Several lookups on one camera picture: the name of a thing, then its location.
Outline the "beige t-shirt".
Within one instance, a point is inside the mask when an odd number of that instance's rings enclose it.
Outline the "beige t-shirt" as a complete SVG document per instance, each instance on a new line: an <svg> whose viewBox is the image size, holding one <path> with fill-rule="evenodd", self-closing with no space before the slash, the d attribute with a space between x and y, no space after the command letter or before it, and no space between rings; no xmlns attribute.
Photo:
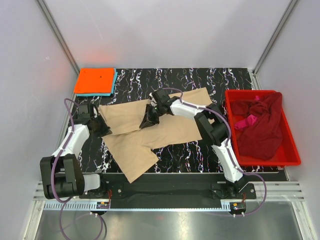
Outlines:
<svg viewBox="0 0 320 240"><path fill-rule="evenodd" d="M165 114L159 124L140 129L148 100L99 105L98 111L111 134L103 142L129 183L134 182L157 161L153 149L201 140L193 118Z"/></svg>

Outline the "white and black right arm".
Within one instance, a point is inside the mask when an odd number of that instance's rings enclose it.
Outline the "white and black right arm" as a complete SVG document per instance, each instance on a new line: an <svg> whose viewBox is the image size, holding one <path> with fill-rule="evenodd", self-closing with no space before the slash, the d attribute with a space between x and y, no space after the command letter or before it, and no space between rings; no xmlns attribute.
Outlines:
<svg viewBox="0 0 320 240"><path fill-rule="evenodd" d="M211 191L218 199L245 197L245 189L249 181L237 161L230 139L231 128L220 110L213 103L198 105L183 100L182 96L170 97L164 88L149 94L149 103L146 104L145 113L140 129L158 125L160 117L172 115L194 120L202 140L210 145L217 155L223 168L226 183L213 186Z"/></svg>

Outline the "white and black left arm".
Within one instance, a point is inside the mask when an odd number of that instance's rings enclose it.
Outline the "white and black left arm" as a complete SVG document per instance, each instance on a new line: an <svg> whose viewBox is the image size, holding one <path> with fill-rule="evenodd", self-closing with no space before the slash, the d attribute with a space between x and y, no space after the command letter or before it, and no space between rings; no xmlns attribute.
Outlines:
<svg viewBox="0 0 320 240"><path fill-rule="evenodd" d="M85 192L100 189L103 186L101 174L84 175L78 157L91 135L102 138L111 133L111 128L105 123L96 105L80 104L58 149L40 160L44 196L62 202L63 198L81 196Z"/></svg>

